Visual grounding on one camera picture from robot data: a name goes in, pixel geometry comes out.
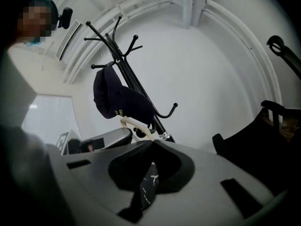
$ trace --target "window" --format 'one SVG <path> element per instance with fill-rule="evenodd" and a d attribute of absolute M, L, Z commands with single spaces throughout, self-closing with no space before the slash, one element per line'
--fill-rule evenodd
<path fill-rule="evenodd" d="M 71 97 L 37 95 L 26 114 L 23 129 L 53 145 L 60 134 L 71 129 L 80 137 Z"/>

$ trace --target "dark blue cap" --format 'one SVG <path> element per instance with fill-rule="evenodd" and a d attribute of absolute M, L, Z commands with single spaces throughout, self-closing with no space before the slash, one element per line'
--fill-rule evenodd
<path fill-rule="evenodd" d="M 123 86 L 112 66 L 97 72 L 93 92 L 96 107 L 106 119 L 121 115 L 150 125 L 154 118 L 151 101 L 139 92 Z"/>

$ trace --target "black coat rack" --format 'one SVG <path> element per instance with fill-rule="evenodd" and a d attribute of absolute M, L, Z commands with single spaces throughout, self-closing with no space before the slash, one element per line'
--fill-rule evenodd
<path fill-rule="evenodd" d="M 113 57 L 113 61 L 112 62 L 109 62 L 108 64 L 106 65 L 91 65 L 91 68 L 92 69 L 95 69 L 95 68 L 104 68 L 106 66 L 113 66 L 113 65 L 117 65 L 123 78 L 125 79 L 126 83 L 127 83 L 127 86 L 131 89 L 134 89 L 136 91 L 138 91 L 139 93 L 141 93 L 142 95 L 144 95 L 145 97 L 147 97 L 149 100 L 151 100 L 147 93 L 145 92 L 143 86 L 141 85 L 141 83 L 139 82 L 138 78 L 136 77 L 135 73 L 133 72 L 131 66 L 129 65 L 128 61 L 127 61 L 127 56 L 134 50 L 137 50 L 139 48 L 142 48 L 142 46 L 138 46 L 136 48 L 133 48 L 136 40 L 138 39 L 138 36 L 137 35 L 134 35 L 133 37 L 133 40 L 127 50 L 127 52 L 125 54 L 123 54 L 121 52 L 121 50 L 119 49 L 117 43 L 115 42 L 115 32 L 116 32 L 116 29 L 117 29 L 117 26 L 121 20 L 122 16 L 120 16 L 118 18 L 118 21 L 116 22 L 116 25 L 114 27 L 114 30 L 113 30 L 113 35 L 112 35 L 112 39 L 111 37 L 109 36 L 108 33 L 105 34 L 105 37 L 106 39 L 99 33 L 99 31 L 97 29 L 95 29 L 92 25 L 91 25 L 91 22 L 86 22 L 86 25 L 99 37 L 99 38 L 84 38 L 84 40 L 96 40 L 96 41 L 102 41 L 110 50 L 111 52 L 111 55 Z M 155 116 L 154 116 L 154 120 L 153 120 L 153 123 L 152 123 L 152 129 L 150 129 L 151 133 L 154 133 L 155 131 L 158 132 L 159 136 L 161 139 L 164 139 L 166 141 L 171 141 L 171 142 L 175 142 L 173 137 L 167 133 L 167 131 L 164 129 L 162 123 L 160 122 L 159 118 L 168 118 L 170 117 L 175 108 L 178 106 L 177 103 L 174 103 L 174 106 L 173 108 L 171 109 L 170 113 L 166 116 L 164 115 L 161 115 L 156 107 L 154 106 L 154 109 L 155 109 Z M 138 137 L 142 138 L 144 137 L 145 135 L 139 130 L 139 129 L 134 129 L 134 131 L 136 131 L 136 134 Z"/>

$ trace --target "white strap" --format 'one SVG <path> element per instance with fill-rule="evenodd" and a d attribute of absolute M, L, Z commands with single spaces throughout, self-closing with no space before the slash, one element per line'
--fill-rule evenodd
<path fill-rule="evenodd" d="M 143 125 L 140 125 L 138 123 L 136 123 L 135 121 L 132 121 L 131 119 L 129 119 L 128 117 L 121 117 L 120 118 L 120 122 L 121 122 L 121 125 L 124 127 L 124 128 L 127 128 L 127 123 L 137 127 L 140 131 L 142 131 L 151 141 L 154 141 L 154 137 L 153 135 L 151 134 L 150 130 L 146 127 L 146 126 L 143 126 Z"/>

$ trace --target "air conditioner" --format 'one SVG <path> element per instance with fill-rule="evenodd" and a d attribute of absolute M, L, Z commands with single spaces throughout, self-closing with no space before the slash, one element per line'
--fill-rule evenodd
<path fill-rule="evenodd" d="M 76 31 L 79 29 L 81 26 L 81 22 L 79 20 L 75 20 L 74 23 L 70 26 L 68 32 L 64 36 L 60 46 L 57 49 L 57 52 L 55 54 L 55 57 L 57 60 L 61 60 L 62 56 L 64 54 L 65 49 L 67 48 L 70 40 L 72 39 L 73 35 L 76 33 Z"/>

